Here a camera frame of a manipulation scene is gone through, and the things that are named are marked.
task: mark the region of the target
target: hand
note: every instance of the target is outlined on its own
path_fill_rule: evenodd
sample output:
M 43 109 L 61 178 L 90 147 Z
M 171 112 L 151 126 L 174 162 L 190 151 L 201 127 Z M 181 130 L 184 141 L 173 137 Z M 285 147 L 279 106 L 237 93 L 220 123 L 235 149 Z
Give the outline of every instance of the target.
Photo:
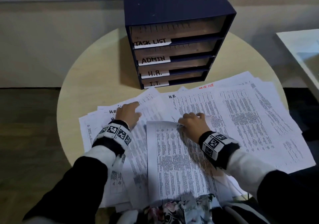
M 178 122 L 184 125 L 182 128 L 183 132 L 185 132 L 186 136 L 195 143 L 199 142 L 199 138 L 203 133 L 210 131 L 205 121 L 204 113 L 198 113 L 196 115 L 193 112 L 190 114 L 185 113 L 183 118 L 180 118 Z
M 118 107 L 115 119 L 125 121 L 129 125 L 130 130 L 132 130 L 142 115 L 140 112 L 135 112 L 135 109 L 138 106 L 138 102 L 132 102 L 130 104 L 124 104 L 122 107 Z

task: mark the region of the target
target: floor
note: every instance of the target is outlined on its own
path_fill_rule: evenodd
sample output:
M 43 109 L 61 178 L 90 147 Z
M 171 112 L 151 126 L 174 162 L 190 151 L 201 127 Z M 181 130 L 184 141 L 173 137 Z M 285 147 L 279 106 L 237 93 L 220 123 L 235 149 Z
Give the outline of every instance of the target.
M 301 129 L 319 126 L 319 104 L 309 90 L 284 90 Z M 0 89 L 0 224 L 20 223 L 70 168 L 57 132 L 58 96 L 58 89 Z M 319 163 L 319 141 L 307 143 Z M 317 189 L 315 176 L 317 167 L 296 173 Z M 107 223 L 112 211 L 99 210 L 96 223 Z

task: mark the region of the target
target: navy drawer unit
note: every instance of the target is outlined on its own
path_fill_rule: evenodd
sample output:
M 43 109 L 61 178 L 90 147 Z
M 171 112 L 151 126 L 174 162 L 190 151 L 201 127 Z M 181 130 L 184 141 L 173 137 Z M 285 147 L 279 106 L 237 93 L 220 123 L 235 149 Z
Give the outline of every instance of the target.
M 141 89 L 204 81 L 236 11 L 227 0 L 124 0 Z

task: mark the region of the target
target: round table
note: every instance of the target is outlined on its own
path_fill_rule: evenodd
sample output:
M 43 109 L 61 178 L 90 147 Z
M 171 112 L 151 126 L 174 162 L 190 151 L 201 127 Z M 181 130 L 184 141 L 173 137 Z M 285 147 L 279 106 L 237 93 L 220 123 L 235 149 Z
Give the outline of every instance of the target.
M 272 81 L 287 106 L 281 84 L 267 61 L 249 44 L 228 33 L 204 82 L 184 84 L 188 89 L 250 71 L 262 81 Z M 177 91 L 181 85 L 157 88 Z M 59 95 L 57 126 L 62 148 L 71 165 L 84 153 L 78 118 L 136 97 L 140 89 L 125 28 L 116 29 L 88 47 L 69 70 Z

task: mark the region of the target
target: stack of papers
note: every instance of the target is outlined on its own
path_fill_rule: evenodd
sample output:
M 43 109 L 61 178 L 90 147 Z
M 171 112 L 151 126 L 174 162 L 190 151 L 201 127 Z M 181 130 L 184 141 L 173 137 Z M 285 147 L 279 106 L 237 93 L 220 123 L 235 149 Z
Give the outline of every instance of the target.
M 216 170 L 199 146 L 187 139 L 177 121 L 184 113 L 205 113 L 212 131 L 240 142 L 241 148 L 278 170 L 292 173 L 315 165 L 298 125 L 280 101 L 272 82 L 249 72 L 194 89 L 159 93 L 155 88 L 79 118 L 84 150 L 116 115 L 138 101 L 142 116 L 132 130 L 122 173 L 108 177 L 100 207 L 142 209 L 173 199 L 213 193 L 219 201 L 245 195 L 237 181 Z

